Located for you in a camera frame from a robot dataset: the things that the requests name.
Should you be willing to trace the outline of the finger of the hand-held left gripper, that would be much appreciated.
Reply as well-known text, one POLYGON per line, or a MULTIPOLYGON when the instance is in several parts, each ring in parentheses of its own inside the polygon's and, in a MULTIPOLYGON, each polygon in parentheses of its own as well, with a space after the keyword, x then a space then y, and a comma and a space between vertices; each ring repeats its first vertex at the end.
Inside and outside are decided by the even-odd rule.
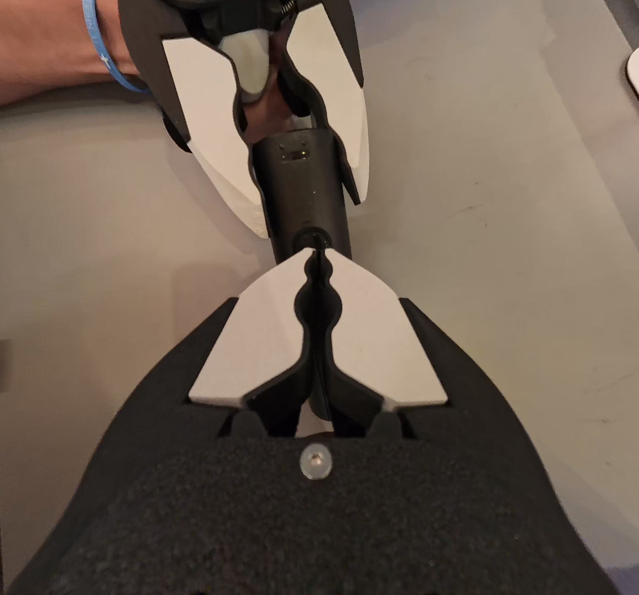
POLYGON ((297 118, 332 132, 338 166, 354 204, 369 188, 369 129, 363 81, 350 64, 322 2, 299 10, 286 41, 277 84, 297 118))
POLYGON ((164 40, 162 45, 185 117, 190 151, 234 215, 260 239, 268 239, 251 152, 239 125, 234 63, 192 37, 164 40))

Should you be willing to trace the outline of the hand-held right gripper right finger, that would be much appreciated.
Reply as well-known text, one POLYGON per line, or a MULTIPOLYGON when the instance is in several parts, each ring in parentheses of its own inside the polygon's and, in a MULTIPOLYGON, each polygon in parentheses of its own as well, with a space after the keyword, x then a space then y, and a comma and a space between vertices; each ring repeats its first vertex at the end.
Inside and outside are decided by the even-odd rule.
POLYGON ((320 264, 328 407, 368 431, 381 413, 444 406, 448 395, 395 292, 335 249, 320 264))

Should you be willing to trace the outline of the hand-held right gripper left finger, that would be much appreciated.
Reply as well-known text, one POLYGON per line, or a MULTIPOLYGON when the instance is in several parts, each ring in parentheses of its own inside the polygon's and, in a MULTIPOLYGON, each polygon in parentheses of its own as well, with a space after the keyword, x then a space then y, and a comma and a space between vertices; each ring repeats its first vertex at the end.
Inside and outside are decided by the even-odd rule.
POLYGON ((312 387, 303 311, 317 256, 304 248, 239 295, 188 392, 191 403, 251 411, 270 436, 295 437, 312 387))

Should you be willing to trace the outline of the black remote control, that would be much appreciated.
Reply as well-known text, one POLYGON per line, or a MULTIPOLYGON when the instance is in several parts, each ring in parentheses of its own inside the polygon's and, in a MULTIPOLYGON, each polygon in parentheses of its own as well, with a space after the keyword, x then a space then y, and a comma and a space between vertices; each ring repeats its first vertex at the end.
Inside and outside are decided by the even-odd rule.
POLYGON ((309 226, 325 229, 332 249, 352 258, 331 131, 311 128, 266 137, 253 145, 252 163, 276 264, 292 257, 294 234, 309 226))

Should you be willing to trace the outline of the person's left forearm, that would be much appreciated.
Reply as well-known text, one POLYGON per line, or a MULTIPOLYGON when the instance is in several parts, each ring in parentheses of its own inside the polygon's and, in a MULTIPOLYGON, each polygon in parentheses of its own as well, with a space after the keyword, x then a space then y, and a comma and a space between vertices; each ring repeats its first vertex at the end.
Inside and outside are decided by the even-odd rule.
MULTIPOLYGON (((100 31, 117 67, 139 76, 118 0, 97 0, 100 31)), ((45 92, 113 81, 88 35, 82 0, 1 0, 1 107, 45 92)))

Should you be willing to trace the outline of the person's left hand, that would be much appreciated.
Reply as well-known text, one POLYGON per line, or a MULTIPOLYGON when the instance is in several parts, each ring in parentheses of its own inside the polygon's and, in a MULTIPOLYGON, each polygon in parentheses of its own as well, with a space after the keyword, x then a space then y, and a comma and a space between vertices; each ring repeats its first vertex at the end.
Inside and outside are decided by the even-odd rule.
POLYGON ((256 102, 244 105, 247 127, 244 142, 255 144, 267 136, 294 129, 293 114, 277 84, 277 70, 272 68, 262 96, 256 102))

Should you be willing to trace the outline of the blue wristband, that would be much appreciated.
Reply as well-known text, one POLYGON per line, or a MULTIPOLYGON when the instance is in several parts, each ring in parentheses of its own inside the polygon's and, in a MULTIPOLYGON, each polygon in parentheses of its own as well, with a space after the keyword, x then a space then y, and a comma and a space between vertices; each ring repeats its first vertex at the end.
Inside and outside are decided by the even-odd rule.
POLYGON ((148 88, 142 88, 131 83, 124 74, 121 73, 117 67, 115 61, 111 57, 108 47, 104 42, 102 33, 100 31, 98 13, 97 13, 97 0, 82 0, 82 9, 84 23, 88 32, 88 35, 92 41, 94 50, 104 67, 110 74, 111 78, 115 80, 125 89, 135 92, 137 94, 149 95, 148 88))

